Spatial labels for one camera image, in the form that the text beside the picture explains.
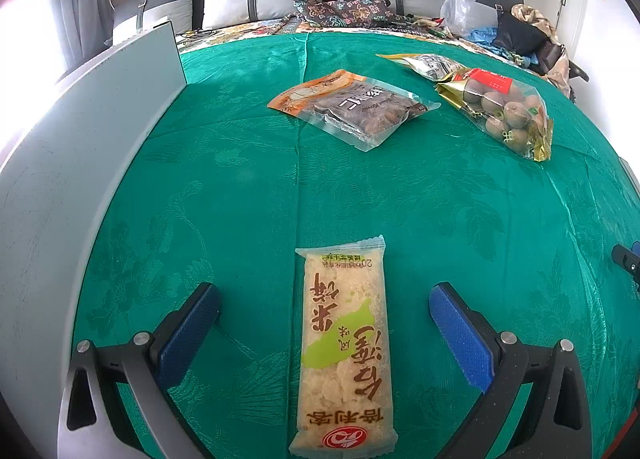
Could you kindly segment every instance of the green label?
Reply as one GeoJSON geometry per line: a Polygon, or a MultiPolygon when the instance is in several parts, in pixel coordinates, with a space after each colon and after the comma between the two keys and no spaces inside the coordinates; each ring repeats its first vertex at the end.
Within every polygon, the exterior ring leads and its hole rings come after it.
{"type": "Polygon", "coordinates": [[[376,319],[369,310],[370,303],[371,299],[367,298],[357,311],[338,318],[319,340],[306,348],[302,364],[311,369],[324,369],[356,352],[354,333],[365,327],[371,328],[362,333],[367,333],[368,337],[374,333],[372,326],[376,319]]]}

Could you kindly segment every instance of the green tablecloth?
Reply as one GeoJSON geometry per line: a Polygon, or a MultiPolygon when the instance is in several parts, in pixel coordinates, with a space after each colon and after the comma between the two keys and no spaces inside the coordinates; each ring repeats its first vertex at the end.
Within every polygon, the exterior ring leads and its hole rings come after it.
{"type": "MultiPolygon", "coordinates": [[[[123,343],[198,283],[214,282],[220,327],[174,400],[218,459],[287,457],[303,278],[294,248],[382,233],[399,434],[392,456],[436,455],[478,397],[428,315],[428,292],[443,280],[497,330],[531,344],[574,342],[600,456],[628,416],[640,363],[638,295],[610,258],[615,243],[640,238],[640,201],[578,108],[498,60],[377,34],[249,39],[182,62],[189,85],[102,223],[74,343],[123,343]],[[398,52],[436,52],[536,86],[556,122],[551,161],[519,158],[446,103],[368,153],[266,107],[338,68],[439,100],[433,84],[374,56],[398,52]]],[[[159,457],[140,415],[132,418],[159,457]]],[[[495,454],[507,442],[501,436],[495,454]]]]}

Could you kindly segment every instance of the black bag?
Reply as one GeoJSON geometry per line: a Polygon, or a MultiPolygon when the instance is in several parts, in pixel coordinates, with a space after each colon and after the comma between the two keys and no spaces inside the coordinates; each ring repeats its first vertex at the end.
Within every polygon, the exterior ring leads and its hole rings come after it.
{"type": "Polygon", "coordinates": [[[507,51],[526,56],[535,52],[545,40],[546,34],[540,29],[526,22],[521,22],[506,11],[498,20],[498,35],[491,42],[491,45],[504,47],[507,51]]]}

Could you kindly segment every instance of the bag of nuts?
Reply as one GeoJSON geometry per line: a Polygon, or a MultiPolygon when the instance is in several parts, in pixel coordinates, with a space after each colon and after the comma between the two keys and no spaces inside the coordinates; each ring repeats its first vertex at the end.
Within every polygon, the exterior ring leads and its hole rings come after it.
{"type": "Polygon", "coordinates": [[[275,108],[316,125],[363,152],[380,145],[409,119],[439,103],[393,85],[340,69],[277,95],[275,108]]]}
{"type": "Polygon", "coordinates": [[[483,69],[468,69],[440,55],[385,58],[438,82],[441,97],[514,152],[534,161],[551,158],[554,123],[535,87],[483,69]]]}
{"type": "Polygon", "coordinates": [[[366,459],[396,446],[384,251],[382,235],[296,250],[305,291],[293,455],[366,459]]]}

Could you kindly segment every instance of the silver screw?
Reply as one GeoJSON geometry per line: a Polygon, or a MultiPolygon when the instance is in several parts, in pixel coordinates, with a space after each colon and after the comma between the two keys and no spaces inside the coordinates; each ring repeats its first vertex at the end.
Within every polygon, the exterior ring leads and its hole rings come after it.
{"type": "Polygon", "coordinates": [[[133,336],[133,343],[135,343],[136,345],[144,345],[149,341],[149,333],[146,331],[141,331],[140,333],[137,333],[135,336],[133,336]]]}
{"type": "Polygon", "coordinates": [[[89,347],[91,347],[91,343],[89,342],[89,340],[82,340],[78,342],[76,349],[79,353],[85,353],[87,352],[87,350],[89,350],[89,347]]]}
{"type": "Polygon", "coordinates": [[[571,340],[567,340],[566,338],[560,340],[560,348],[568,353],[574,350],[574,344],[571,340]]]}
{"type": "Polygon", "coordinates": [[[500,333],[500,340],[507,345],[513,345],[518,341],[518,338],[511,331],[503,331],[500,333]]]}

